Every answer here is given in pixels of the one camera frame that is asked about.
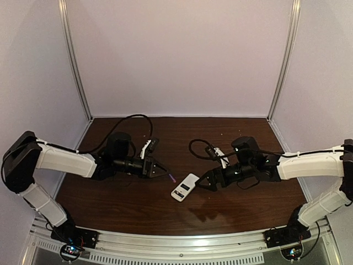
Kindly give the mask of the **white remote control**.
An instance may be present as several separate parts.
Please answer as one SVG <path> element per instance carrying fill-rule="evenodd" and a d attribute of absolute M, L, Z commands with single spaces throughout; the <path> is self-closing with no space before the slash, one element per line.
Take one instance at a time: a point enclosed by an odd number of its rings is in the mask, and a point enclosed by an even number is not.
<path fill-rule="evenodd" d="M 192 192 L 192 190 L 196 187 L 196 182 L 200 178 L 195 174 L 188 174 L 178 186 L 174 188 L 171 192 L 171 197 L 178 202 L 183 202 L 185 198 Z"/>

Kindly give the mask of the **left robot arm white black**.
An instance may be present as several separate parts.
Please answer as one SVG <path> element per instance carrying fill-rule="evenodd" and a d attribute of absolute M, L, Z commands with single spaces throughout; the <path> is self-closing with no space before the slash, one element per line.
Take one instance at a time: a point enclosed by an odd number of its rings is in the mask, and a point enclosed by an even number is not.
<path fill-rule="evenodd" d="M 5 186 L 21 196 L 54 228 L 75 226 L 69 214 L 34 179 L 37 169 L 49 169 L 102 181 L 117 173 L 127 173 L 143 179 L 166 176 L 169 170 L 151 154 L 158 145 L 148 139 L 138 157 L 130 156 L 131 136 L 114 132 L 98 151 L 83 152 L 48 143 L 26 131 L 4 154 L 1 177 Z"/>

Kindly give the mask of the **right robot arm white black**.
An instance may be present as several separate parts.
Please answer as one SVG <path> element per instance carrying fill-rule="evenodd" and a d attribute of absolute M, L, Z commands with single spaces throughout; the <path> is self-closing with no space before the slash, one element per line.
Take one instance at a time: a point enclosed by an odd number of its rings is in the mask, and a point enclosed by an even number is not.
<path fill-rule="evenodd" d="M 325 150 L 296 153 L 273 153 L 261 150 L 251 136 L 235 139 L 231 146 L 238 162 L 228 165 L 232 154 L 205 148 L 207 159 L 221 166 L 203 174 L 195 185 L 210 191 L 254 177 L 257 182 L 280 182 L 302 177 L 336 177 L 327 191 L 294 209 L 285 227 L 264 232 L 268 248 L 288 245 L 311 236 L 309 227 L 342 206 L 352 204 L 352 140 Z"/>

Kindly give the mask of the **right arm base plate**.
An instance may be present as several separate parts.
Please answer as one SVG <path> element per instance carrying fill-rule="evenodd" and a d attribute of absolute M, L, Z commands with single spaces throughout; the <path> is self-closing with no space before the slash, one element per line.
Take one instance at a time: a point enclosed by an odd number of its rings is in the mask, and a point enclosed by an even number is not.
<path fill-rule="evenodd" d="M 288 245 L 311 237 L 311 232 L 302 225 L 272 228 L 263 233 L 267 248 Z"/>

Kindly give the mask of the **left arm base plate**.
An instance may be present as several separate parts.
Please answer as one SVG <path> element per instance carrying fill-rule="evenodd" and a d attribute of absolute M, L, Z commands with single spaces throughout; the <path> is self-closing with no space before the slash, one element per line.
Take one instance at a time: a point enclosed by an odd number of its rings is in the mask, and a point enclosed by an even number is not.
<path fill-rule="evenodd" d="M 61 225 L 52 229 L 50 237 L 70 245 L 75 245 L 83 248 L 95 249 L 98 239 L 98 232 L 78 228 L 73 225 Z"/>

